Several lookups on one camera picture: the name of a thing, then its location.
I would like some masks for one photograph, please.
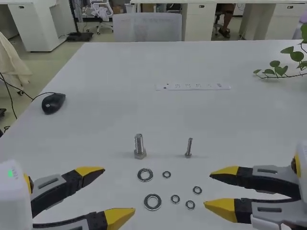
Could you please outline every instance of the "metal bolt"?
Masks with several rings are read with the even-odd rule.
[[[134,157],[141,160],[147,155],[146,149],[144,148],[143,145],[143,135],[141,133],[135,135],[134,142],[135,142]]]
[[[192,140],[193,138],[189,138],[187,152],[186,154],[184,154],[186,158],[190,158],[192,156],[191,154]]]

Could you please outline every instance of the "person's leg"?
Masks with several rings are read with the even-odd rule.
[[[224,25],[221,28],[221,34],[224,37],[230,37],[229,32],[227,31],[227,27],[232,19],[232,16],[234,15],[236,5],[231,3],[223,4],[222,12],[225,14],[224,16]]]

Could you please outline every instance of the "green leaf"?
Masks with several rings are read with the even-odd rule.
[[[287,70],[288,70],[288,66],[285,66],[285,67],[283,67],[283,68],[281,68],[281,67],[279,67],[279,66],[275,67],[275,72],[276,72],[278,75],[280,75],[281,77],[287,72]]]
[[[296,52],[291,53],[290,57],[293,61],[299,62],[304,59],[304,54],[300,51],[296,51]]]
[[[275,61],[271,61],[271,62],[270,62],[270,66],[271,66],[271,67],[277,67],[277,66],[279,66],[279,65],[280,65],[280,61],[276,61],[276,60],[275,60]]]
[[[262,73],[274,74],[274,75],[275,75],[275,72],[274,72],[272,69],[266,69],[266,70],[264,70]]]
[[[302,68],[307,67],[307,61],[302,61],[301,63],[299,63],[298,68],[300,68],[302,70]]]
[[[282,54],[291,54],[294,50],[294,46],[290,46],[286,49],[283,49],[282,51],[280,51]]]
[[[307,67],[307,61],[302,61],[302,62],[300,63],[300,66],[301,66],[301,67]]]
[[[257,69],[257,70],[255,70],[253,73],[254,74],[257,74],[257,73],[259,73],[261,70],[260,69]]]
[[[302,31],[302,38],[307,39],[307,25],[306,24],[303,24],[301,26],[301,31]]]

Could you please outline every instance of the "small washer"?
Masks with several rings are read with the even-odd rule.
[[[170,171],[165,171],[165,172],[162,173],[162,176],[163,176],[165,179],[170,178],[171,175],[172,175],[172,174],[171,174]]]
[[[178,204],[180,202],[180,197],[178,195],[172,195],[171,202],[175,205]]]
[[[142,173],[143,172],[148,172],[149,173],[149,177],[147,177],[147,178],[143,178],[142,177]],[[138,172],[138,179],[140,180],[140,181],[142,181],[142,182],[148,182],[148,181],[150,181],[154,176],[153,176],[154,174],[153,174],[153,171],[151,171],[151,169],[140,169],[139,170],[139,172]]]
[[[193,209],[195,208],[195,203],[194,203],[194,201],[188,200],[188,201],[186,202],[186,208],[187,208],[188,210],[193,210]]]
[[[150,198],[155,198],[158,201],[158,204],[156,206],[154,206],[154,207],[151,207],[148,204],[148,200]],[[145,197],[145,199],[144,199],[145,208],[147,208],[149,211],[156,211],[156,210],[158,210],[161,207],[161,204],[162,204],[162,200],[161,200],[161,198],[157,194],[148,194]]]
[[[199,186],[195,186],[193,188],[193,193],[195,193],[196,195],[199,195],[202,193],[202,189]]]

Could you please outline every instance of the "power outlet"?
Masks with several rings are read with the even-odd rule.
[[[167,83],[164,85],[156,85],[157,91],[162,90],[229,90],[229,85],[220,83],[205,84],[205,83]]]

